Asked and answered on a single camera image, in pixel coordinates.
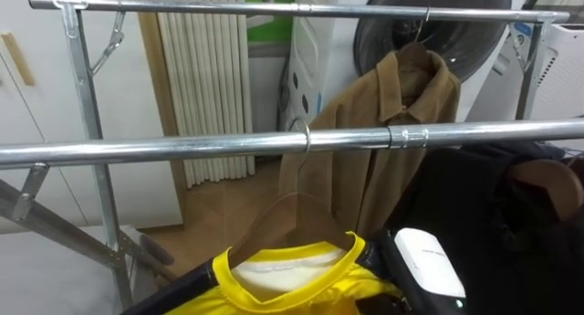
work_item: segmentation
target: wooden handle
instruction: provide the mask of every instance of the wooden handle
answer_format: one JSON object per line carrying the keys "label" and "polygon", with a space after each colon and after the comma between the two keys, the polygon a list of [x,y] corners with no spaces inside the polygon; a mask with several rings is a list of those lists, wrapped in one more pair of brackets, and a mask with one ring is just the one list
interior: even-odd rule
{"label": "wooden handle", "polygon": [[25,85],[29,87],[35,86],[35,79],[33,75],[30,73],[30,69],[26,64],[25,57],[22,55],[22,51],[16,44],[16,40],[11,33],[3,34],[2,40],[4,41],[6,48],[8,48],[8,52],[10,56],[14,60],[16,64],[16,69],[18,69],[18,73],[20,73],[20,77],[25,82]]}

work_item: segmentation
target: vertical blinds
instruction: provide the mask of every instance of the vertical blinds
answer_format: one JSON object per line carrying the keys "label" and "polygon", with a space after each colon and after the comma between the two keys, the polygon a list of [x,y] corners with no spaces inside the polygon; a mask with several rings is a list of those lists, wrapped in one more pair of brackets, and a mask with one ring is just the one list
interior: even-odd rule
{"label": "vertical blinds", "polygon": [[[158,18],[179,134],[251,132],[245,16],[159,13]],[[251,156],[186,160],[184,168],[189,187],[255,173]]]}

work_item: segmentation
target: floor tile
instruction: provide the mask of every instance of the floor tile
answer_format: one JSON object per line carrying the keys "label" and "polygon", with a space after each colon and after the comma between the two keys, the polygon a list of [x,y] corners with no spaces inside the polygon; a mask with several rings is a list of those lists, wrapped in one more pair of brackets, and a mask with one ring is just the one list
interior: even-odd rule
{"label": "floor tile", "polygon": [[260,163],[244,179],[195,186],[187,195],[184,225],[143,230],[175,258],[182,275],[236,243],[262,209],[277,198],[279,162]]}

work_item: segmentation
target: hanger hook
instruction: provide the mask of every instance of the hanger hook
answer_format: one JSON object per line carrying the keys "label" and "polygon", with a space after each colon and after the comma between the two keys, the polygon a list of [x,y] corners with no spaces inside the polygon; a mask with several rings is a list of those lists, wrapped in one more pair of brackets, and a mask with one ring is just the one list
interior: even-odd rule
{"label": "hanger hook", "polygon": [[296,174],[296,190],[298,190],[298,176],[300,175],[300,170],[302,170],[302,167],[304,167],[304,164],[307,162],[307,158],[308,158],[308,154],[310,153],[310,146],[312,144],[312,139],[310,137],[310,128],[308,127],[308,124],[306,121],[304,121],[304,119],[302,119],[301,117],[296,117],[292,123],[290,124],[290,128],[288,128],[288,131],[292,131],[292,128],[294,128],[294,126],[296,125],[297,122],[302,123],[302,125],[304,126],[305,129],[305,135],[307,136],[307,148],[305,150],[305,155],[304,155],[304,159],[302,160],[302,163],[300,163],[300,165],[298,166],[298,170],[297,170],[297,174]]}
{"label": "hanger hook", "polygon": [[430,20],[430,6],[428,5],[428,8],[426,9],[426,19],[420,22],[420,28],[418,28],[418,33],[416,33],[416,38],[413,40],[413,42],[418,42],[418,38],[420,38],[422,28],[423,28],[424,24],[428,23],[429,20]]}

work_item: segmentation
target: rack upright pole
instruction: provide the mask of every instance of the rack upright pole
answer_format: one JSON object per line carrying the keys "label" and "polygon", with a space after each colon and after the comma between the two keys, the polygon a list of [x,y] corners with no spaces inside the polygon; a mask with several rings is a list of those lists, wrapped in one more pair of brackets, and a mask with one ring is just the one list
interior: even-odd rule
{"label": "rack upright pole", "polygon": [[[59,3],[65,25],[69,56],[73,67],[75,87],[77,89],[79,104],[85,131],[91,140],[102,140],[101,123],[99,121],[98,103],[91,75],[87,44],[83,31],[83,19],[81,11],[70,3]],[[110,169],[106,164],[93,166],[93,173],[98,187],[99,201],[101,202],[101,217],[106,235],[106,243],[109,248],[118,251],[120,248],[120,224],[111,186]],[[121,261],[112,268],[117,295],[123,309],[132,304],[130,280],[126,262]]]}
{"label": "rack upright pole", "polygon": [[541,24],[534,24],[531,34],[531,44],[527,55],[527,66],[524,70],[523,81],[521,83],[521,93],[517,103],[517,120],[528,120],[531,118],[533,106],[536,101],[537,85],[539,77],[544,67],[544,56],[542,48],[546,44],[546,36],[552,21],[548,20]]}

